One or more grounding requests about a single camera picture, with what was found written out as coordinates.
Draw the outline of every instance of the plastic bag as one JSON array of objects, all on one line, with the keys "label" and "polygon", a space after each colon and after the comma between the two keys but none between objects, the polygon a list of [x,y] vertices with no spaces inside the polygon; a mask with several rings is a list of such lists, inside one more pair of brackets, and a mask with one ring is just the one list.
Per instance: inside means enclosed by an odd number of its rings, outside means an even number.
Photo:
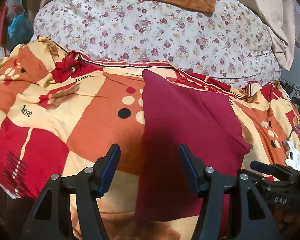
[{"label": "plastic bag", "polygon": [[28,43],[33,34],[33,27],[28,20],[20,0],[7,0],[6,21],[8,24],[7,44],[12,51],[18,44]]}]

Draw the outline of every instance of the black wire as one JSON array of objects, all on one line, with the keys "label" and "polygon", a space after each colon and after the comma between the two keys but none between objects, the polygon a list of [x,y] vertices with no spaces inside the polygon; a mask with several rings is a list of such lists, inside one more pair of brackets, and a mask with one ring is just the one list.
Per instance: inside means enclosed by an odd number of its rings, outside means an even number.
[{"label": "black wire", "polygon": [[293,89],[296,93],[297,93],[297,92],[300,93],[300,91],[299,91],[299,89],[298,89],[298,87],[297,87],[296,84],[292,84],[290,81],[288,81],[288,80],[286,80],[286,79],[284,79],[284,78],[279,78],[279,81],[280,81],[280,80],[284,80],[285,82],[289,83],[290,85],[292,85],[292,89]]}]

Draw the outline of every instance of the black dot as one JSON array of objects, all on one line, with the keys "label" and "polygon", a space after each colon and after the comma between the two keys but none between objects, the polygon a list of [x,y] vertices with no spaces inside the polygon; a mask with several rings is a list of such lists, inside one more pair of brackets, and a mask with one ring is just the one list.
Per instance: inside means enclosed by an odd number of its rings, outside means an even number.
[{"label": "black dot", "polygon": [[118,111],[118,116],[122,119],[130,117],[131,111],[128,108],[122,108]]},{"label": "black dot", "polygon": [[275,145],[275,143],[274,143],[273,140],[271,140],[271,146],[272,146],[273,148],[276,148],[276,147],[277,147],[277,146]]}]

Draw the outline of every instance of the silver bolt head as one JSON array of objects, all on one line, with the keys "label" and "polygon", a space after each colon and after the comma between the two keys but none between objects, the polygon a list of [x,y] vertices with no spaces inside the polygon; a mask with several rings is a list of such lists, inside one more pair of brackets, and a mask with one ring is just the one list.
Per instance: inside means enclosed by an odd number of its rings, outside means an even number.
[{"label": "silver bolt head", "polygon": [[249,177],[248,177],[247,174],[245,174],[245,173],[241,173],[241,174],[240,174],[240,179],[247,180],[248,178],[249,178]]},{"label": "silver bolt head", "polygon": [[206,167],[205,170],[207,173],[214,173],[214,168],[212,168],[212,167]]},{"label": "silver bolt head", "polygon": [[56,180],[57,178],[59,178],[59,174],[55,173],[51,175],[52,180]]},{"label": "silver bolt head", "polygon": [[87,167],[87,168],[84,169],[84,172],[85,173],[91,173],[91,172],[93,172],[93,168],[92,167]]}]

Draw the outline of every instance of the floral bedsheet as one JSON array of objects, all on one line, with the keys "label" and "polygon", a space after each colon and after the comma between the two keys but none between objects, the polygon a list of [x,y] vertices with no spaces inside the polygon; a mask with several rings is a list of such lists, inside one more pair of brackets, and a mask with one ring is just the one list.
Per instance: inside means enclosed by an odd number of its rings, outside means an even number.
[{"label": "floral bedsheet", "polygon": [[210,16],[156,1],[54,0],[34,34],[94,59],[168,61],[237,88],[281,75],[264,24],[237,0],[217,0]]}]

